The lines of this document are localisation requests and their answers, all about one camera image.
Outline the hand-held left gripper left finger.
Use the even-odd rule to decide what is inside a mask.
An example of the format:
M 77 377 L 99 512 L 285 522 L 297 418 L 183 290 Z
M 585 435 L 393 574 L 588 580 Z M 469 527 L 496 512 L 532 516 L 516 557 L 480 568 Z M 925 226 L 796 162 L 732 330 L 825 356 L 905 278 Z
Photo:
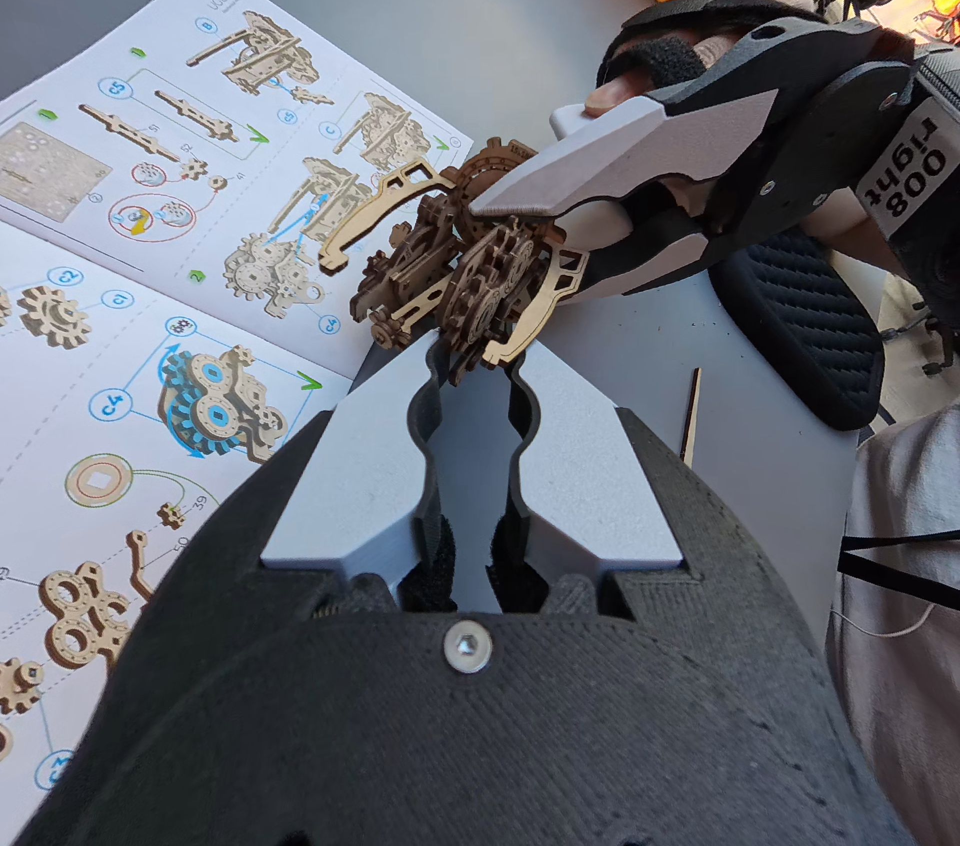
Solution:
M 450 352 L 429 330 L 333 411 L 266 544 L 266 567 L 399 584 L 437 552 L 441 508 L 428 440 Z

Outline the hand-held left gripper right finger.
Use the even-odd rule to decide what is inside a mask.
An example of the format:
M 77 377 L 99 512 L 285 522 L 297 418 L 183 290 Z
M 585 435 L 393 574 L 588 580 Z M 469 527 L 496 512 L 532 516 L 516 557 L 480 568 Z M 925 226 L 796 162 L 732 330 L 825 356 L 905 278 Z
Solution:
M 682 553 L 614 402 L 541 343 L 508 369 L 510 459 L 491 546 L 503 576 L 671 570 Z

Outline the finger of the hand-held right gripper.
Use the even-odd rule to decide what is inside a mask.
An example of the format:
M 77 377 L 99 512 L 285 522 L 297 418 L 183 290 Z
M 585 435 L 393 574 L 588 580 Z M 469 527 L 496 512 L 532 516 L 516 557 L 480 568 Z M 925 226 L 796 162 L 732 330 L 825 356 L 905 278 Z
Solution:
M 635 97 L 510 171 L 470 204 L 474 216 L 561 216 L 666 175 L 723 174 L 760 135 L 776 90 L 669 116 Z
M 699 261 L 708 241 L 670 193 L 631 193 L 583 203 L 556 226 L 567 248 L 588 253 L 574 299 L 624 295 Z

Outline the thin pointed wooden stick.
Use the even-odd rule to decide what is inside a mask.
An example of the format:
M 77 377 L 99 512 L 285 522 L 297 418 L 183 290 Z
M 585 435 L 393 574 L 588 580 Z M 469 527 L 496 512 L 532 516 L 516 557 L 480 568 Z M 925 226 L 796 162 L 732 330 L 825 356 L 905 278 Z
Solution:
M 680 442 L 679 457 L 688 468 L 692 468 L 693 465 L 702 376 L 702 367 L 695 367 L 692 371 L 686 408 L 687 412 L 685 415 L 686 420 L 684 421 Z

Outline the wooden mechanical model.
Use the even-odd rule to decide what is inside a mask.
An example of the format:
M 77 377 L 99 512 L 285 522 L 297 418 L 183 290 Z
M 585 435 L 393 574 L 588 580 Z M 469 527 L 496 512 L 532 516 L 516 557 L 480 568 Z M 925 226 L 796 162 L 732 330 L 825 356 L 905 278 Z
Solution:
M 552 220 L 486 221 L 468 208 L 535 154 L 518 141 L 504 145 L 494 137 L 460 168 L 436 171 L 417 158 L 383 177 L 377 194 L 333 230 L 318 253 L 330 275 L 348 263 L 349 245 L 424 193 L 416 224 L 393 228 L 392 253 L 378 251 L 367 260 L 350 301 L 351 316 L 370 321 L 378 345 L 409 346 L 413 326 L 432 314 L 443 340 L 460 354 L 448 377 L 455 386 L 478 365 L 493 370 L 515 360 L 558 302 L 580 288 L 589 253 L 565 246 L 566 234 Z

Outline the person's right forearm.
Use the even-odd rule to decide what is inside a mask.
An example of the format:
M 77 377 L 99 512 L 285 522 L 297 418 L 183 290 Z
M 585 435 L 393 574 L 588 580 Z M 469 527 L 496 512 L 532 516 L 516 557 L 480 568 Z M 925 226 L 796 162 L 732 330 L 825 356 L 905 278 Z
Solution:
M 884 239 L 882 230 L 866 213 L 851 189 L 830 194 L 800 222 L 799 228 L 832 250 L 911 281 L 910 275 Z

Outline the person's right hand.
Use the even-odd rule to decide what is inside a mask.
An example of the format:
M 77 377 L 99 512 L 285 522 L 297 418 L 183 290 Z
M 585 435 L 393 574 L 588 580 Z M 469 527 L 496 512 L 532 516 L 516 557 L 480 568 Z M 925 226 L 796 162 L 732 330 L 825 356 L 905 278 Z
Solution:
M 621 26 L 584 102 L 598 117 L 655 89 L 697 78 L 748 32 L 783 17 L 815 19 L 815 0 L 666 0 Z

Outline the black wrist rest pad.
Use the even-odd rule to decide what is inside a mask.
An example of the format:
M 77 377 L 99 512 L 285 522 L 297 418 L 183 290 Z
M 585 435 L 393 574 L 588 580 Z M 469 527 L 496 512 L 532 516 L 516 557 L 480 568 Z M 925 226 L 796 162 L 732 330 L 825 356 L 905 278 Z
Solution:
M 820 420 L 845 432 L 874 419 L 884 374 L 879 330 L 814 240 L 794 227 L 708 274 L 734 323 Z

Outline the white instruction booklet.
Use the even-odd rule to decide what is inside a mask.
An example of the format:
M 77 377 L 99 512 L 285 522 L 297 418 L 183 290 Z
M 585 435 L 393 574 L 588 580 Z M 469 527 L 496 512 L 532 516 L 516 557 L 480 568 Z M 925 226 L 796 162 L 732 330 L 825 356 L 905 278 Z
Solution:
M 2 837 L 219 503 L 344 396 L 408 163 L 473 140 L 270 0 L 152 0 L 2 101 Z

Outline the person's white shirt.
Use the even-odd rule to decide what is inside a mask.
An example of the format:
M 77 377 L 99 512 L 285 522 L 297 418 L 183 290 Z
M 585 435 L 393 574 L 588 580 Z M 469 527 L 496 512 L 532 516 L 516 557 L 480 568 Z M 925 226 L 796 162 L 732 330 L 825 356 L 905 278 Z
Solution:
M 932 605 L 959 580 L 958 401 L 878 432 L 857 453 L 846 539 L 912 595 L 839 576 L 829 649 L 851 731 L 919 844 L 958 844 L 959 618 Z

